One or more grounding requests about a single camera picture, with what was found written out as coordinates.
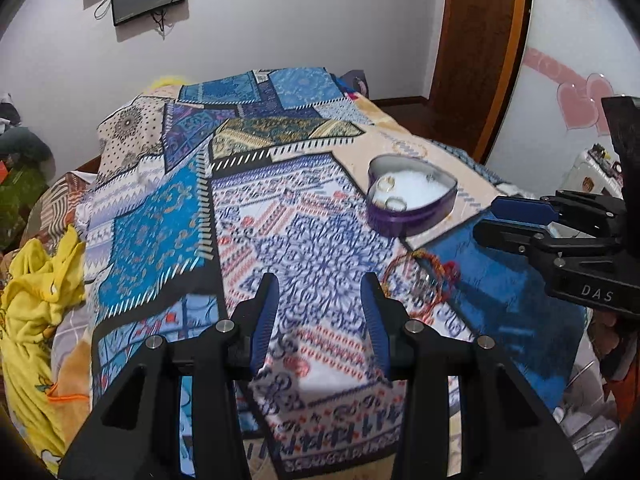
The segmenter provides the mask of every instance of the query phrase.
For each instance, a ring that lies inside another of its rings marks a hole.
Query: pink heart sticker
[[[598,121],[598,109],[595,102],[580,92],[575,84],[562,83],[558,87],[558,104],[562,111],[562,118],[568,130],[591,128]]]
[[[596,122],[598,135],[610,135],[609,124],[602,109],[601,99],[613,96],[611,83],[602,74],[591,74],[587,78],[587,95],[593,100],[598,110],[598,120]]]

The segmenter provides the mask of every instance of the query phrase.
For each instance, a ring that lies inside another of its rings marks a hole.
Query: yellow towel
[[[63,431],[47,400],[52,386],[50,344],[71,306],[84,300],[84,243],[69,226],[50,258],[39,240],[29,240],[9,268],[12,280],[0,304],[0,351],[9,406],[27,443],[51,472],[65,450]]]

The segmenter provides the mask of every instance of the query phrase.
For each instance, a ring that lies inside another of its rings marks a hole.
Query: gold ring
[[[383,193],[388,193],[394,188],[395,185],[396,180],[391,175],[379,178],[378,182],[376,183],[376,187]]]
[[[399,196],[390,196],[385,201],[385,209],[398,212],[406,211],[406,202]]]

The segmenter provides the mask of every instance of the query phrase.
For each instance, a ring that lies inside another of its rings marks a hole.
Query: purple heart-shaped box
[[[373,185],[385,173],[393,171],[419,171],[437,180],[448,191],[434,202],[417,209],[392,211],[377,206],[372,198]],[[451,174],[420,158],[403,155],[380,155],[369,165],[369,190],[367,191],[367,220],[381,235],[389,238],[406,238],[431,229],[443,221],[453,209],[458,193],[458,181]]]

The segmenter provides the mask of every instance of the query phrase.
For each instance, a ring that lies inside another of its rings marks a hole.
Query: white wall
[[[610,0],[534,0],[527,46],[583,78],[603,74],[616,94],[640,95],[640,49]],[[613,154],[610,137],[599,136],[595,126],[567,130],[557,90],[557,82],[521,67],[487,163],[538,194],[553,193],[576,156],[594,142]]]
[[[361,68],[373,98],[419,95],[437,21],[435,0],[188,0],[163,40],[148,17],[94,20],[98,1],[26,0],[0,39],[0,89],[52,149],[56,175],[96,156],[98,123],[162,75]]]
[[[433,12],[428,16],[430,22],[428,27],[430,40],[427,49],[427,66],[424,71],[424,85],[422,86],[422,95],[429,98],[431,94],[431,83],[433,83],[433,72],[436,68],[438,60],[438,47],[440,46],[440,33],[442,32],[442,18],[444,16],[445,0],[430,0],[429,7]]]

